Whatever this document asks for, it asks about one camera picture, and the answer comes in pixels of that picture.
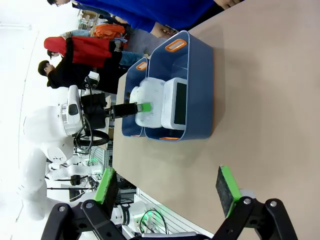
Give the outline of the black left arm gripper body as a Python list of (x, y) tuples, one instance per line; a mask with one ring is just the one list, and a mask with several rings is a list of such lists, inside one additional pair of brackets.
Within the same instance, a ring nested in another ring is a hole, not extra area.
[(138, 113), (136, 103), (116, 104), (111, 107), (110, 116), (113, 119), (124, 118)]

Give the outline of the right gripper black green-padded right finger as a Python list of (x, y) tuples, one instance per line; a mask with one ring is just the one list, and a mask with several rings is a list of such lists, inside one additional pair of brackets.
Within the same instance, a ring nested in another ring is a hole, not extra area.
[(218, 168), (215, 184), (225, 220), (215, 240), (236, 240), (243, 229), (254, 229), (260, 240), (296, 240), (297, 234), (280, 199), (259, 202), (238, 187), (228, 166)]

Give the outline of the right gripper black green-padded left finger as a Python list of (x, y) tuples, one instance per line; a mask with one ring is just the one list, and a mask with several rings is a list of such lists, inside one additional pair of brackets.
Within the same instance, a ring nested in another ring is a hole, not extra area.
[(82, 233), (93, 232), (99, 240), (124, 240), (125, 237), (111, 221), (118, 195), (116, 171), (107, 168), (92, 199), (71, 207), (68, 203), (53, 206), (42, 240), (78, 240)]

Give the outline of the finger of the green left gripper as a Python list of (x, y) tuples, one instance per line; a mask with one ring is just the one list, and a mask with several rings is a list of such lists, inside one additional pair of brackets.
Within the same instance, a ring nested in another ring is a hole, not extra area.
[(150, 102), (145, 103), (137, 103), (136, 104), (137, 112), (138, 113), (147, 113), (152, 111), (152, 104)]

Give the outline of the person's bare hand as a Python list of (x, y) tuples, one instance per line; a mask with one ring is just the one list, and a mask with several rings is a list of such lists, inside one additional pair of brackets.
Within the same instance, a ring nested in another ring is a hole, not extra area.
[(156, 22), (150, 32), (157, 38), (169, 39), (177, 33), (176, 30)]

